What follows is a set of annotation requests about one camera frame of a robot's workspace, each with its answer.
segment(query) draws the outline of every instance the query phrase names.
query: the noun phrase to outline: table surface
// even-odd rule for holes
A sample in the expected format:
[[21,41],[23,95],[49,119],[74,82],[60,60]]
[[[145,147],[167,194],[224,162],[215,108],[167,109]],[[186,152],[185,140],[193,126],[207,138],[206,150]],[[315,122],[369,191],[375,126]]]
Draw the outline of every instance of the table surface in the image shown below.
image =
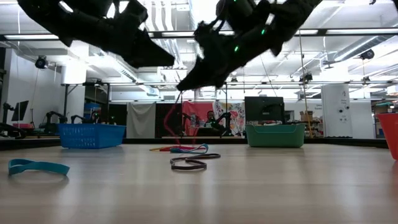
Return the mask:
[[[0,151],[0,223],[397,223],[398,165],[386,149],[215,145],[201,172],[174,172],[159,145]],[[59,162],[68,178],[7,176],[10,159]]]

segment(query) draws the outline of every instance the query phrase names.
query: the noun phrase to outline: ceiling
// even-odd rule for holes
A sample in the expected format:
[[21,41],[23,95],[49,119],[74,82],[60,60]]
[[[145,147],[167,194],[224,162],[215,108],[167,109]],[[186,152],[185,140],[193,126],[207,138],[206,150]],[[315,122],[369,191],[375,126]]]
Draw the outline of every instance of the ceiling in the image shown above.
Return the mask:
[[[17,4],[1,4],[0,1],[0,34],[39,34],[48,33],[40,25],[32,21],[19,8]],[[215,4],[217,0],[171,0],[171,19],[166,21],[168,1],[141,0],[142,4],[148,9],[150,18],[146,22],[146,27],[150,31],[162,30],[166,28],[167,22],[171,22],[173,30],[193,30],[194,25],[201,20],[211,21],[215,18]],[[398,27],[398,12],[394,3],[390,0],[377,0],[374,5],[369,5],[367,0],[324,0],[311,14],[303,29],[320,28],[371,28],[371,27]],[[306,71],[311,72],[314,80],[317,81],[360,81],[363,75],[371,74],[371,80],[394,80],[397,77],[396,70],[385,72],[386,68],[397,65],[393,60],[398,56],[398,38],[389,37],[386,41],[375,46],[370,45],[375,52],[372,60],[362,61],[355,57],[345,58],[343,62],[334,63],[331,70],[325,70],[326,65],[322,61],[330,60],[327,55],[340,53],[358,47],[359,44],[369,40],[371,37],[294,37],[285,43],[281,54],[274,57],[270,52],[265,52],[261,56],[250,61],[244,68],[240,68],[233,73],[239,82],[261,82],[269,79],[277,82],[298,81],[302,75],[302,65],[306,66]],[[165,41],[155,40],[159,45],[164,45]],[[178,48],[178,58],[180,63],[176,63],[175,68],[186,68],[186,70],[167,70],[162,68],[140,68],[135,70],[124,66],[132,73],[136,74],[142,82],[177,82],[178,76],[183,77],[184,72],[190,70],[195,63],[196,43],[192,39],[175,39]],[[16,43],[6,43],[10,47],[15,47]],[[47,58],[59,65],[68,60],[84,60],[89,66],[88,77],[102,78],[110,82],[126,82],[126,79],[114,69],[113,63],[93,60],[93,54],[89,57],[79,55],[78,52],[68,49],[59,41],[29,41],[21,42],[20,48],[29,57],[47,54]],[[236,85],[231,88],[262,88],[258,85]],[[309,86],[309,88],[319,89],[320,86]],[[386,85],[374,85],[376,93],[384,93]],[[295,86],[278,86],[278,88],[300,89]],[[362,89],[363,86],[357,85],[352,88]],[[115,88],[120,91],[142,91],[137,86],[123,86]],[[161,91],[173,91],[173,88],[161,88]]]

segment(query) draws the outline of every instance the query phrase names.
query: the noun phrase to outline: security camera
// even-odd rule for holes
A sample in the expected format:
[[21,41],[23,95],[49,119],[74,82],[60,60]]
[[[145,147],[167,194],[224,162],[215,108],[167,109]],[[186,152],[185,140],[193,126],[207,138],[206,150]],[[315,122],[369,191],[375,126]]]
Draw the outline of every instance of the security camera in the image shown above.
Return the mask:
[[35,66],[38,69],[46,69],[49,67],[49,62],[46,60],[46,56],[39,56],[36,60]]

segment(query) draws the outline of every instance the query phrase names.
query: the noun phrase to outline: computer monitor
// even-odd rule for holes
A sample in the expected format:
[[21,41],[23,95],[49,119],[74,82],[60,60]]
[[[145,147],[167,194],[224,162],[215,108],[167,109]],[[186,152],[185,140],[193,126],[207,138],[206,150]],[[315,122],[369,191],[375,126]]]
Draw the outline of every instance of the computer monitor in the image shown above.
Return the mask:
[[283,97],[247,96],[244,109],[246,121],[281,121],[285,124]]
[[14,110],[14,114],[12,115],[11,121],[22,121],[24,119],[28,104],[29,104],[29,100],[17,103],[17,106],[15,107],[15,110]]

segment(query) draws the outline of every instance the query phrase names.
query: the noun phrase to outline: white curtain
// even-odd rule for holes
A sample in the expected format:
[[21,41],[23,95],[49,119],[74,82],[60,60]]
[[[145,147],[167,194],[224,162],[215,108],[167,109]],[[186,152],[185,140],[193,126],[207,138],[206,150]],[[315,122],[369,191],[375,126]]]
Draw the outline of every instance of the white curtain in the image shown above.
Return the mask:
[[155,138],[156,103],[127,104],[127,138]]

